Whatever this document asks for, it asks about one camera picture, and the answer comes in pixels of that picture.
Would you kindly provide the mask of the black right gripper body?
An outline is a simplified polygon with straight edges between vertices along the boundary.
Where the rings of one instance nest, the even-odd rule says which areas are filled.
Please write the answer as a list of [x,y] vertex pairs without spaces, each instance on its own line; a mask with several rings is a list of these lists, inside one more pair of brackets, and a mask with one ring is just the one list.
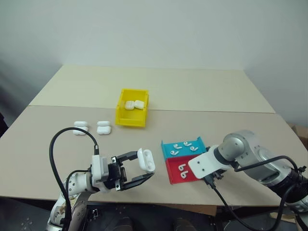
[[221,180],[224,177],[222,174],[226,171],[227,169],[218,169],[203,177],[203,180],[208,187],[215,187],[215,179]]

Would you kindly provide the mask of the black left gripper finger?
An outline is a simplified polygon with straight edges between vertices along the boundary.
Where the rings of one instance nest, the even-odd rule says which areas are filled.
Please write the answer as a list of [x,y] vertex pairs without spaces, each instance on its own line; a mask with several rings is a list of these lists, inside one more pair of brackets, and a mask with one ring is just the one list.
[[154,173],[147,173],[147,174],[143,174],[137,177],[132,178],[131,181],[127,181],[125,180],[125,178],[122,178],[120,180],[120,191],[125,191],[134,187],[137,187],[143,183],[145,183],[147,180],[149,180],[152,176],[154,175]]
[[126,161],[126,160],[134,160],[134,159],[137,159],[138,158],[138,152],[137,151],[130,151],[130,152],[127,152],[125,154],[122,154],[122,155],[119,155],[117,157],[117,161],[119,163],[120,166],[123,165],[123,162]]

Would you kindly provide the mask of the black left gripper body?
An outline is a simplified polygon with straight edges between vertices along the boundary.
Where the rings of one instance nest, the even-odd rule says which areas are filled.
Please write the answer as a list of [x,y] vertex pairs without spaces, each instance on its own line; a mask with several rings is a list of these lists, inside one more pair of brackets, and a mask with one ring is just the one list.
[[124,155],[114,156],[111,158],[111,163],[108,164],[109,176],[104,182],[107,189],[116,189],[117,191],[124,191],[127,189],[127,176],[123,162],[128,158]]

